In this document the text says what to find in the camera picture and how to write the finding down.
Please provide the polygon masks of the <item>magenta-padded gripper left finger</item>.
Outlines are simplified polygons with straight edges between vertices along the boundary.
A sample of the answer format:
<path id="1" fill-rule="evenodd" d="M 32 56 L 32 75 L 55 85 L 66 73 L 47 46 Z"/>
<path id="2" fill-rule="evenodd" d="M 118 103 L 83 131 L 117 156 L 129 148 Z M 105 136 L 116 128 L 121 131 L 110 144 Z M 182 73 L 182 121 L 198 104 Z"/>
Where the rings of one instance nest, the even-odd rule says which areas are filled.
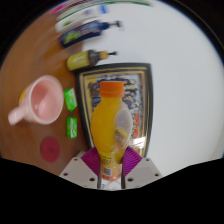
<path id="1" fill-rule="evenodd" d="M 93 147 L 82 156 L 72 158 L 60 177 L 84 188 L 99 189 L 101 177 L 97 149 Z"/>

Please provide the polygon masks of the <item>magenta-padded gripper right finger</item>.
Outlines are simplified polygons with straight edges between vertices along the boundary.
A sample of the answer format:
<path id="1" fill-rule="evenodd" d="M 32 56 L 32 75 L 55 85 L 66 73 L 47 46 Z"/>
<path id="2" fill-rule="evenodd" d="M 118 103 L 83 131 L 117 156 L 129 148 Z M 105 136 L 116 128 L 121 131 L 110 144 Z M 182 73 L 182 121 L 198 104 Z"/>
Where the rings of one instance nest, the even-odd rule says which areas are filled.
<path id="1" fill-rule="evenodd" d="M 150 158 L 142 158 L 128 147 L 122 160 L 121 188 L 134 189 L 159 180 L 162 174 Z"/>

